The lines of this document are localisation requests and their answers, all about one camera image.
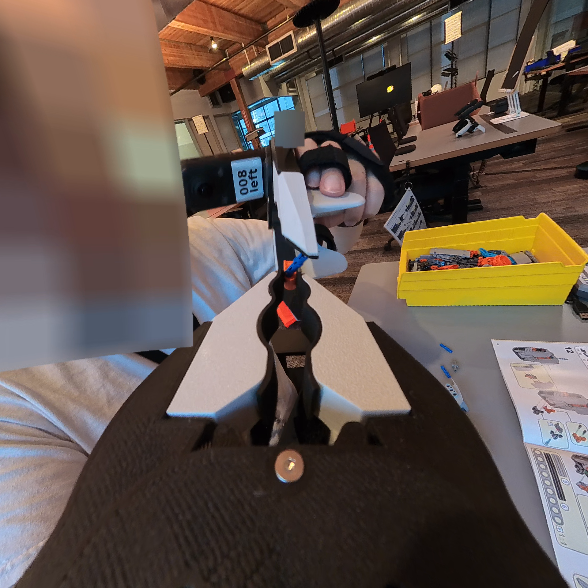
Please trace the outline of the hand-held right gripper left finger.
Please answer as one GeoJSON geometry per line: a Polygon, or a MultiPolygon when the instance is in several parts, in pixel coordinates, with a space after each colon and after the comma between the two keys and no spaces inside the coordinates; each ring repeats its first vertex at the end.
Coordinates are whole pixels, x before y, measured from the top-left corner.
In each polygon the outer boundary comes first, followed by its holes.
{"type": "Polygon", "coordinates": [[[204,417],[233,427],[245,441],[266,445],[276,412],[276,385],[258,398],[268,373],[275,376],[273,355],[258,334],[258,318],[272,298],[269,273],[208,325],[192,363],[166,413],[204,417]]]}

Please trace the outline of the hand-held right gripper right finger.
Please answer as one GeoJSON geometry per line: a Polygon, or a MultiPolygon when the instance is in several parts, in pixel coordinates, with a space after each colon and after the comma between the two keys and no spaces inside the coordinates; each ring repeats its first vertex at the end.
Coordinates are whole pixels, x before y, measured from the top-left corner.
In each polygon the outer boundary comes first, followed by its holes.
{"type": "Polygon", "coordinates": [[[368,417],[406,415],[410,404],[363,317],[311,277],[310,308],[321,333],[311,349],[313,376],[319,385],[318,417],[333,445],[348,422],[368,417]]]}

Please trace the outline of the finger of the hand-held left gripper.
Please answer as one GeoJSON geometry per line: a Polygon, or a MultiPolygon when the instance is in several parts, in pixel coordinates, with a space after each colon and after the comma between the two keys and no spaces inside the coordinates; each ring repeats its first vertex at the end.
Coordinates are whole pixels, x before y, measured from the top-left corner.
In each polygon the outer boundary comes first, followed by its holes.
{"type": "Polygon", "coordinates": [[[273,196],[282,236],[308,258],[317,259],[318,243],[303,174],[274,169],[273,196]]]}

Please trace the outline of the orange connector piece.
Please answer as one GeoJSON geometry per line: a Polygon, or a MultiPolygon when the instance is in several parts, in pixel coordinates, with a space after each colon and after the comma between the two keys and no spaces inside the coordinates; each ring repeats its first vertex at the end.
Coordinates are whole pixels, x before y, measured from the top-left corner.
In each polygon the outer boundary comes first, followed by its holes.
{"type": "Polygon", "coordinates": [[[283,261],[283,297],[277,307],[276,313],[285,328],[298,328],[299,320],[302,317],[302,304],[297,290],[297,271],[286,275],[286,271],[292,264],[292,260],[283,261]]]}

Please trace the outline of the grey office desk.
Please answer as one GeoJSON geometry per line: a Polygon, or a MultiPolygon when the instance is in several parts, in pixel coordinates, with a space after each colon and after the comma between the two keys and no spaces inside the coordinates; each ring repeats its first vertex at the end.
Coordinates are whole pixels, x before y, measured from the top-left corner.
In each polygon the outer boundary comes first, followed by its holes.
{"type": "Polygon", "coordinates": [[[399,177],[401,192],[410,182],[421,201],[444,200],[441,214],[450,215],[453,224],[468,221],[470,164],[500,155],[504,159],[533,154],[537,140],[558,132],[559,122],[537,115],[494,125],[487,115],[474,116],[485,128],[457,138],[453,122],[416,132],[416,149],[394,156],[390,171],[399,177]]]}

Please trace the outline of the person's left hand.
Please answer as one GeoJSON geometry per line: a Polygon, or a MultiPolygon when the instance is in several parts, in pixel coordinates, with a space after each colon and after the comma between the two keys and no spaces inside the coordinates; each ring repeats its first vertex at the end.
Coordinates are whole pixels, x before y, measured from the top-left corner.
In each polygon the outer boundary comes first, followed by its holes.
{"type": "MultiPolygon", "coordinates": [[[[377,215],[384,200],[384,188],[371,172],[353,159],[349,161],[349,167],[352,175],[349,191],[364,197],[364,206],[317,219],[317,223],[329,229],[339,225],[352,227],[377,215]]],[[[346,192],[342,172],[335,168],[322,171],[313,168],[305,174],[305,181],[308,188],[319,189],[323,195],[331,198],[339,198],[346,192]]]]}

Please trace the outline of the clear plastic bag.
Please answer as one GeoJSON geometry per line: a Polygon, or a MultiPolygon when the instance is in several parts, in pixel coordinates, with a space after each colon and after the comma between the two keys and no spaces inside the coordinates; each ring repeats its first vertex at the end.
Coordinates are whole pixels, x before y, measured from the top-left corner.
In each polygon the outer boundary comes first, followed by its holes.
{"type": "Polygon", "coordinates": [[[296,442],[295,416],[299,395],[275,351],[273,356],[277,378],[277,403],[269,446],[282,446],[296,442]]]}

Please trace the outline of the hanging instruction sheet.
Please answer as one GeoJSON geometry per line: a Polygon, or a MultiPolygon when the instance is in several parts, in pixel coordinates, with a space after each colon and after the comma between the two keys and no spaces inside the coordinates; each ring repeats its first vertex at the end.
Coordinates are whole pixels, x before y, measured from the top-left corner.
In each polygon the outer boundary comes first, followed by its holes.
{"type": "Polygon", "coordinates": [[[384,224],[384,229],[400,246],[406,232],[427,228],[423,212],[412,191],[412,184],[405,184],[405,193],[384,224]]]}

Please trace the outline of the yellow parts bin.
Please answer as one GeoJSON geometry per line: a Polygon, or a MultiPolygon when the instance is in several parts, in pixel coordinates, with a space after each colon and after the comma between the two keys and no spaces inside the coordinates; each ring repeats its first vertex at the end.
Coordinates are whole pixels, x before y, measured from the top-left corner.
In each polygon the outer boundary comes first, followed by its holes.
{"type": "Polygon", "coordinates": [[[398,298],[408,306],[562,305],[587,254],[546,214],[407,232],[401,246],[398,298]],[[489,269],[411,272],[409,260],[433,247],[530,251],[537,263],[489,269]]]}

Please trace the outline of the black monitor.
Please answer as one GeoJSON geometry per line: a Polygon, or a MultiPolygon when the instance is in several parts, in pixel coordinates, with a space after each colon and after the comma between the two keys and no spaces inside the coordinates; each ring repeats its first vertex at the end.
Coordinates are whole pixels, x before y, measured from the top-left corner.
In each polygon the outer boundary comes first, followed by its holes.
{"type": "Polygon", "coordinates": [[[361,118],[412,100],[411,63],[356,85],[361,118]]]}

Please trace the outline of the white instruction manual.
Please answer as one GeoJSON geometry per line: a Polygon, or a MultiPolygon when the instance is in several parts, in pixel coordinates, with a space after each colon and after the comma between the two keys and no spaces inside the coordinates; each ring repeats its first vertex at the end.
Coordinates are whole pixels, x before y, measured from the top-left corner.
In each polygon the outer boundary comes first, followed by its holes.
{"type": "Polygon", "coordinates": [[[587,587],[587,344],[492,340],[562,577],[587,587]]]}

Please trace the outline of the brown cardboard box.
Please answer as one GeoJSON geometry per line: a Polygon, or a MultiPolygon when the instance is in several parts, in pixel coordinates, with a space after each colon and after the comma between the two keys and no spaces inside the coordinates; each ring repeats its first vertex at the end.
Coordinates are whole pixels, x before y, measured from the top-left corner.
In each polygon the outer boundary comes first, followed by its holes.
{"type": "Polygon", "coordinates": [[[456,121],[458,117],[455,113],[472,100],[479,100],[479,97],[475,81],[429,96],[420,94],[417,117],[422,130],[456,121]]]}

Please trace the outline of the black and white device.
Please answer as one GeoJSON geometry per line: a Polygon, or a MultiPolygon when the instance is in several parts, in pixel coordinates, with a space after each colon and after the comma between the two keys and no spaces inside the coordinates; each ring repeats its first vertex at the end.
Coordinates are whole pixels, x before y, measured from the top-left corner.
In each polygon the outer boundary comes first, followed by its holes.
{"type": "Polygon", "coordinates": [[[484,105],[481,99],[474,99],[462,107],[455,116],[458,118],[457,123],[452,129],[457,138],[466,134],[472,134],[477,130],[485,133],[485,128],[476,120],[473,119],[474,111],[479,110],[484,105]]]}

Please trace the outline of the black floor stand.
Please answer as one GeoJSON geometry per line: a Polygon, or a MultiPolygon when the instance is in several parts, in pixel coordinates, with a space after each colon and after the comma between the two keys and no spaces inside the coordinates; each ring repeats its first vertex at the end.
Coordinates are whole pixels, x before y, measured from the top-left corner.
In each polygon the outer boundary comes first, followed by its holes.
{"type": "Polygon", "coordinates": [[[329,73],[329,64],[325,46],[324,35],[322,32],[322,20],[331,16],[339,7],[339,1],[309,1],[301,7],[293,17],[293,24],[296,28],[304,28],[311,25],[315,26],[316,39],[320,52],[320,59],[323,69],[323,80],[325,85],[329,114],[333,130],[339,133],[340,126],[337,120],[334,94],[329,73]]]}

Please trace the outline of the grey control hub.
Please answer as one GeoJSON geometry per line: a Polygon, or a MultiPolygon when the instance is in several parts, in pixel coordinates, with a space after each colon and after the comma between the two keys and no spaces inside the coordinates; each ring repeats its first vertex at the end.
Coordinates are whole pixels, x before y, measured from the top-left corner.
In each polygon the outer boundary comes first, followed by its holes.
{"type": "Polygon", "coordinates": [[[572,287],[567,302],[581,320],[587,320],[587,266],[584,267],[576,284],[572,287]]]}

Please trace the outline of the white board stand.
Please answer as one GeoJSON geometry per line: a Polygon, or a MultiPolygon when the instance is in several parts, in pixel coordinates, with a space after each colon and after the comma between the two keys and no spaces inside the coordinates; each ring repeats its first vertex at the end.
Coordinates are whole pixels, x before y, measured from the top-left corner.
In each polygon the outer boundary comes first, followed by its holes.
{"type": "Polygon", "coordinates": [[[507,101],[504,113],[498,113],[493,118],[493,124],[513,121],[524,116],[518,96],[518,80],[525,69],[525,57],[530,47],[533,34],[545,11],[549,1],[533,1],[518,35],[511,61],[499,92],[503,93],[507,101]]]}

